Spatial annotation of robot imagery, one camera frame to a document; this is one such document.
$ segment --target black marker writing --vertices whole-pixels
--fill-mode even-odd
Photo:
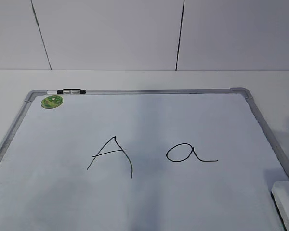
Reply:
[[[106,152],[106,153],[100,154],[100,152],[103,150],[103,148],[105,148],[105,146],[106,146],[111,140],[114,140],[114,141],[115,141],[116,145],[119,147],[119,150],[114,150],[114,151],[110,151],[110,152]],[[132,178],[132,176],[133,176],[133,164],[131,163],[131,160],[130,160],[130,158],[127,156],[127,154],[126,154],[125,151],[126,151],[126,149],[123,149],[123,148],[120,146],[120,144],[119,144],[119,143],[117,142],[117,140],[116,140],[116,137],[114,136],[114,137],[112,137],[110,140],[108,140],[108,141],[106,142],[106,144],[103,145],[103,147],[98,151],[97,155],[92,156],[92,157],[94,157],[94,158],[93,158],[93,160],[91,161],[91,163],[89,164],[89,166],[87,167],[87,170],[90,168],[90,166],[92,165],[93,161],[94,161],[98,156],[105,155],[105,154],[109,154],[109,153],[114,153],[114,152],[123,152],[124,155],[126,156],[126,158],[129,160],[129,163],[130,163],[130,165],[131,165],[131,178]]]
[[[191,152],[189,153],[189,155],[188,155],[185,159],[182,159],[182,160],[172,160],[172,159],[170,159],[169,156],[168,156],[169,152],[170,152],[171,150],[175,149],[176,147],[181,146],[181,145],[188,145],[188,146],[190,146]],[[196,158],[197,158],[198,160],[200,160],[201,162],[216,162],[216,161],[218,161],[218,160],[202,160],[202,159],[200,159],[200,158],[197,156],[196,152],[195,152],[195,148],[194,148],[192,145],[190,145],[189,143],[180,143],[180,144],[177,144],[177,145],[175,145],[174,147],[170,148],[170,149],[168,150],[168,152],[166,153],[166,157],[167,157],[168,160],[170,160],[170,161],[172,161],[172,162],[182,162],[182,161],[184,161],[184,160],[187,160],[187,159],[191,156],[192,153],[194,153],[195,156],[196,156]]]

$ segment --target gray corner piece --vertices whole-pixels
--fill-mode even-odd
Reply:
[[[252,99],[252,95],[247,88],[230,88],[233,93],[238,93],[244,96],[245,99]]]
[[[40,95],[46,95],[48,90],[32,90],[28,93],[28,95],[25,98],[25,102],[32,102],[35,97]]]

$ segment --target white object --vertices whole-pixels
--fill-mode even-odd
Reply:
[[[272,194],[285,227],[289,231],[289,182],[275,182],[272,187]]]
[[[50,69],[30,0],[0,0],[0,69]]]
[[[53,69],[174,70],[182,2],[33,0]]]
[[[178,70],[289,70],[289,0],[185,0]]]
[[[72,95],[56,109],[44,97],[0,164],[0,231],[282,230],[269,188],[287,177],[241,95]],[[86,170],[112,136],[132,179],[123,154]],[[218,162],[168,161],[183,142]]]

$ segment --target white wall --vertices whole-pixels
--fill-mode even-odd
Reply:
[[[180,0],[33,3],[53,69],[175,69]]]
[[[0,0],[0,69],[49,69],[30,0]]]
[[[178,70],[289,70],[289,0],[185,0]]]
[[[33,0],[53,69],[175,70],[183,0]],[[0,0],[0,69],[49,69],[30,0]],[[178,70],[289,70],[289,0],[185,0]]]

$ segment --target round sticker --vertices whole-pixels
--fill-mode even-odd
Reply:
[[[52,109],[60,106],[63,103],[63,98],[59,95],[48,96],[43,99],[41,106],[46,109]]]

